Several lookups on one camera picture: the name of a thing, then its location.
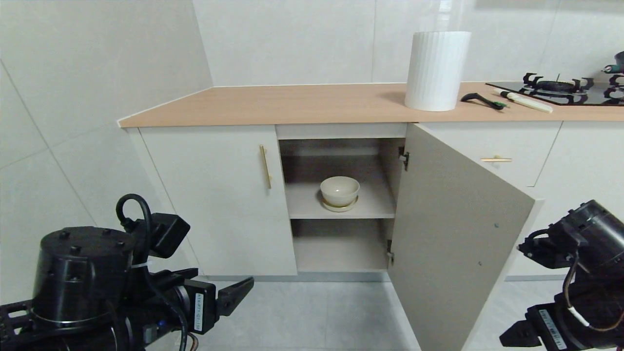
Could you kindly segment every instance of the wooden countertop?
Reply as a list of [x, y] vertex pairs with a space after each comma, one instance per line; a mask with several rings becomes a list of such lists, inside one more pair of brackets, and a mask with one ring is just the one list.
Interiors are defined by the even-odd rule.
[[[316, 124], [450, 121], [624, 121], [617, 106], [553, 106], [553, 113], [509, 102], [493, 110], [481, 102], [458, 102], [446, 112], [427, 112], [403, 104], [405, 84], [338, 84], [316, 86], [216, 87], [119, 120], [119, 126], [232, 126], [249, 124]], [[478, 92], [488, 99], [493, 87], [462, 83], [461, 98]]]

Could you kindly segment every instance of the white ribbed vase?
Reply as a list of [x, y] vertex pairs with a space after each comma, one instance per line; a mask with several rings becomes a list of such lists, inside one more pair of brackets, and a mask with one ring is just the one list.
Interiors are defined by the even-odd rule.
[[407, 74], [405, 105], [423, 111], [455, 108], [470, 32], [417, 32]]

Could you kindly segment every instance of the black stovetop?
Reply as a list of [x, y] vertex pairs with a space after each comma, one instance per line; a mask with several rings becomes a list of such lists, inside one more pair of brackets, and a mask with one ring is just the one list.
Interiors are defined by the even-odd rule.
[[593, 78], [542, 81], [542, 76], [526, 73], [522, 82], [490, 82], [490, 86], [517, 92], [555, 105], [624, 106], [624, 76], [614, 74], [608, 82]]

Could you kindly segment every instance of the cabinet door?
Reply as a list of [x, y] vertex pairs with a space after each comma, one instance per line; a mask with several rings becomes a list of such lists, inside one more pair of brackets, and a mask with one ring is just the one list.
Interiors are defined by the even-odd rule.
[[140, 131], [204, 274], [296, 274], [274, 126]]
[[[532, 187], [561, 126], [559, 121], [423, 123], [434, 136], [499, 177]], [[510, 162], [491, 162], [495, 156]]]
[[405, 151], [388, 273], [422, 350], [460, 351], [542, 202], [417, 124]]

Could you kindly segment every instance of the bowl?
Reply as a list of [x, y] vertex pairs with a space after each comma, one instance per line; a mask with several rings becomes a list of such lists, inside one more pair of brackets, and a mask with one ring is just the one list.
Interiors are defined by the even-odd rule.
[[344, 207], [355, 201], [359, 192], [359, 182], [349, 177], [331, 177], [321, 183], [321, 193], [325, 201], [335, 207]]

